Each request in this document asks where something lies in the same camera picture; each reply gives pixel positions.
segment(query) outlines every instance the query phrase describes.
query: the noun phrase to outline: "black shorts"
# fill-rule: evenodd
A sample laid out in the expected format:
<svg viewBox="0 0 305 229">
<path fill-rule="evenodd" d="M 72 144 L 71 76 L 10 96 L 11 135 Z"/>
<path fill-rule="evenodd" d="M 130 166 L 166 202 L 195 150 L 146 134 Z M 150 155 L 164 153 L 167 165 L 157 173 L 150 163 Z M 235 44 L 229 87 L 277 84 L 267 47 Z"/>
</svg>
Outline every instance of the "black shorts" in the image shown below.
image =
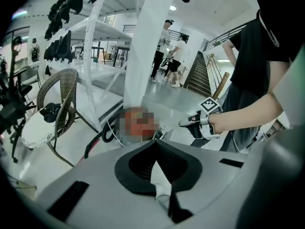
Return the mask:
<svg viewBox="0 0 305 229">
<path fill-rule="evenodd" d="M 172 65 L 171 65 L 170 71 L 171 71 L 171 72 L 177 72 L 178 67 L 180 66 L 180 64 L 181 64 L 181 63 L 180 63 L 179 61 L 173 59 L 173 63 L 172 63 Z"/>
</svg>

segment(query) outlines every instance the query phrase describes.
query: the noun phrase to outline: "floor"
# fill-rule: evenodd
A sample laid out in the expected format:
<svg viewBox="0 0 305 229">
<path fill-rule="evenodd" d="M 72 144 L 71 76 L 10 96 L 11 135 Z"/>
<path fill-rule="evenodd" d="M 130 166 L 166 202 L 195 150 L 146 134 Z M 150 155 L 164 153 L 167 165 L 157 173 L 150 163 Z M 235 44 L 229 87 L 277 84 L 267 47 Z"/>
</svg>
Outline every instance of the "floor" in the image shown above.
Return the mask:
<svg viewBox="0 0 305 229">
<path fill-rule="evenodd" d="M 157 74 L 156 80 L 157 83 L 148 82 L 142 105 L 154 113 L 154 117 L 160 121 L 163 131 L 173 129 L 171 141 L 189 145 L 194 138 L 186 128 L 179 127 L 178 122 L 197 111 L 198 104 L 203 97 L 184 88 L 172 88 L 169 83 L 162 81 L 160 73 Z M 38 90 L 38 86 L 34 85 L 29 94 L 31 100 L 35 101 Z M 47 98 L 55 99 L 56 96 L 51 93 L 47 95 Z M 78 119 L 64 135 L 59 137 L 57 151 L 72 164 L 77 165 L 82 161 L 85 148 L 95 135 L 96 133 L 92 129 Z M 222 142 L 223 137 L 209 142 L 204 148 L 219 150 Z M 12 145 L 7 133 L 4 133 L 3 147 L 7 155 L 0 158 L 2 167 L 15 179 L 36 186 L 35 196 L 38 196 L 48 184 L 71 169 L 69 165 L 59 160 L 47 145 L 30 151 L 19 140 L 15 152 L 15 156 L 19 160 L 17 164 L 13 163 L 10 157 Z M 120 147 L 116 139 L 110 143 L 100 140 L 89 156 Z"/>
</svg>

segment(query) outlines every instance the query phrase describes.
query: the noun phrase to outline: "white floor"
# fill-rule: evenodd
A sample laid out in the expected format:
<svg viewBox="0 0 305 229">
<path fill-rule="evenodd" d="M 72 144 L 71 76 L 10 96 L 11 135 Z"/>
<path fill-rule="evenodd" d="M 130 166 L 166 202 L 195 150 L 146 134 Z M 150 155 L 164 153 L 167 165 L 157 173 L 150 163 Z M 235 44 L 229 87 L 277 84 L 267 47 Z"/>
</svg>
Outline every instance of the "white floor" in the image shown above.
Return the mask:
<svg viewBox="0 0 305 229">
<path fill-rule="evenodd" d="M 38 93 L 38 86 L 34 85 L 33 90 L 29 94 L 29 98 L 34 100 Z M 50 99 L 56 99 L 52 93 L 48 95 Z M 169 108 L 163 104 L 145 97 L 143 99 L 144 107 L 154 113 L 156 119 L 160 121 L 160 125 L 164 126 L 165 131 L 174 129 L 171 141 L 189 145 L 194 138 L 186 128 L 178 126 L 181 118 L 188 115 L 178 110 Z M 57 151 L 65 159 L 72 164 L 77 165 L 83 159 L 83 154 L 88 143 L 93 139 L 96 133 L 90 129 L 81 119 L 71 126 L 71 128 L 62 135 L 57 141 Z M 204 148 L 219 150 L 223 143 L 223 138 L 209 142 Z M 19 140 L 15 156 L 19 160 L 17 164 L 13 163 L 11 156 L 12 145 L 9 142 L 9 136 L 4 133 L 4 145 L 7 156 L 0 159 L 1 165 L 5 171 L 14 178 L 21 180 L 29 185 L 37 187 L 35 196 L 37 196 L 48 184 L 60 177 L 62 174 L 71 169 L 71 167 L 59 160 L 44 145 L 40 148 L 30 151 Z M 120 148 L 120 144 L 115 139 L 110 143 L 104 143 L 100 140 L 90 152 L 89 156 L 93 156 L 102 152 L 107 152 L 116 148 Z"/>
</svg>

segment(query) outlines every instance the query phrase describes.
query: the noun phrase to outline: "wicker chair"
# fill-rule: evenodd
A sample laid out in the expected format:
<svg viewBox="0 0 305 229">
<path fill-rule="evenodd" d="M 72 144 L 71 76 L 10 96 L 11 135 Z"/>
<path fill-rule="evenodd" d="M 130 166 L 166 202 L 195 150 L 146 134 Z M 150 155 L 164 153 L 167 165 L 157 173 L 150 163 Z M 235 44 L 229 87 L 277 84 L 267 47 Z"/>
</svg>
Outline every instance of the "wicker chair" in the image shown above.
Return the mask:
<svg viewBox="0 0 305 229">
<path fill-rule="evenodd" d="M 90 125 L 76 110 L 76 84 L 78 79 L 78 73 L 75 69 L 65 69 L 59 71 L 57 74 L 50 77 L 40 88 L 37 95 L 37 110 L 25 124 L 22 131 L 22 142 L 29 149 L 38 148 L 44 144 L 47 144 L 51 151 L 62 161 L 66 162 L 70 166 L 69 161 L 60 156 L 56 151 L 57 138 L 65 133 L 74 120 L 81 118 L 91 129 L 96 133 L 98 131 Z M 56 121 L 47 123 L 43 120 L 43 116 L 39 113 L 39 110 L 44 107 L 44 98 L 47 92 L 60 81 L 61 89 L 61 108 L 56 117 Z"/>
</svg>

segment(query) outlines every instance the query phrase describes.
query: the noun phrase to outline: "ceiling light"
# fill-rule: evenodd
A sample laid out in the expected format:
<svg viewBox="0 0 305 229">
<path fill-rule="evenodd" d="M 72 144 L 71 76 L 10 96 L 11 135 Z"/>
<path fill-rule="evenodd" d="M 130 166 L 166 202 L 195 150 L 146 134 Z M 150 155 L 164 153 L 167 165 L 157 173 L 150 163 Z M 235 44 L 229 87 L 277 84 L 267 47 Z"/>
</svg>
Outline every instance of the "ceiling light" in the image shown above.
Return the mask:
<svg viewBox="0 0 305 229">
<path fill-rule="evenodd" d="M 27 14 L 28 12 L 26 10 L 24 11 L 19 11 L 13 14 L 12 19 L 16 18 L 17 16 L 21 16 L 23 14 Z"/>
<path fill-rule="evenodd" d="M 220 59 L 220 60 L 217 60 L 218 62 L 230 62 L 230 60 L 228 59 Z"/>
</svg>

